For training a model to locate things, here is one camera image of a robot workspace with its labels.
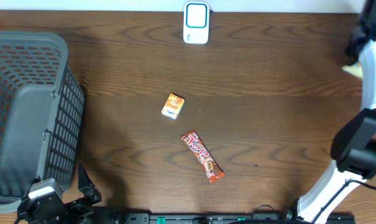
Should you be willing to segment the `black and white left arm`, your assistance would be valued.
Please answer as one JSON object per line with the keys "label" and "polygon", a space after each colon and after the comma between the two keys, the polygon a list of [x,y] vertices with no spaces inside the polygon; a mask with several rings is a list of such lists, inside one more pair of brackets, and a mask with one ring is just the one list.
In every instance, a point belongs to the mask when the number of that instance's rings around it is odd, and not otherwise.
{"label": "black and white left arm", "polygon": [[115,208],[97,207],[102,201],[101,193],[89,178],[82,164],[78,165],[78,190],[81,198],[63,203],[62,191],[54,178],[35,178],[28,192],[21,198],[17,208],[16,223],[121,223]]}

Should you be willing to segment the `small orange tissue pack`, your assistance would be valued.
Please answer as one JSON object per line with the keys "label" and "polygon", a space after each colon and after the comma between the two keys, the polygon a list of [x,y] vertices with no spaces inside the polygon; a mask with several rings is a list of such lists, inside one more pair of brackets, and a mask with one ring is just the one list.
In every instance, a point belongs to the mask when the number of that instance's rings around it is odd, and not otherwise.
{"label": "small orange tissue pack", "polygon": [[161,114],[170,119],[177,119],[184,104],[184,98],[171,93],[161,110]]}

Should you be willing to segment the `cream snack bag blue edges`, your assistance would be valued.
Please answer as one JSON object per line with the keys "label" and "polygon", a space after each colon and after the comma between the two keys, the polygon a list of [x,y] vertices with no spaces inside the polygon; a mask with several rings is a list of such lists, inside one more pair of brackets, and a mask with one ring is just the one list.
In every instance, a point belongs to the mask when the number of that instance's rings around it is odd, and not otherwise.
{"label": "cream snack bag blue edges", "polygon": [[342,70],[358,79],[363,79],[362,67],[359,62],[356,62],[352,65],[345,65],[342,67]]}

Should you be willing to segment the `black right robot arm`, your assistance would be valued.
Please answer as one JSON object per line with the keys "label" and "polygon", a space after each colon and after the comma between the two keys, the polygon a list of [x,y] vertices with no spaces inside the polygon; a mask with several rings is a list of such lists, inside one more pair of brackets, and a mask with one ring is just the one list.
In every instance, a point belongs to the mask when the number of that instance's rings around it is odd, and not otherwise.
{"label": "black right robot arm", "polygon": [[287,220],[326,223],[332,211],[358,186],[376,176],[376,0],[365,2],[345,49],[343,70],[362,80],[360,112],[334,137],[331,163],[304,196],[295,201]]}

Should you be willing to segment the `red orange candy bar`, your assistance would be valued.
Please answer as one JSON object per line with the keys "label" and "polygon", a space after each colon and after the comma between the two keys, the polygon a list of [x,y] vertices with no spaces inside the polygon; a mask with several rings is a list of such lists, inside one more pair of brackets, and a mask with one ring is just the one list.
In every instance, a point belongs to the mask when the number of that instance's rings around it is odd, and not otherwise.
{"label": "red orange candy bar", "polygon": [[195,130],[189,131],[182,135],[181,140],[186,143],[191,152],[196,156],[211,183],[215,183],[217,180],[222,179],[225,176],[224,171],[215,161],[214,157],[208,151],[207,147]]}

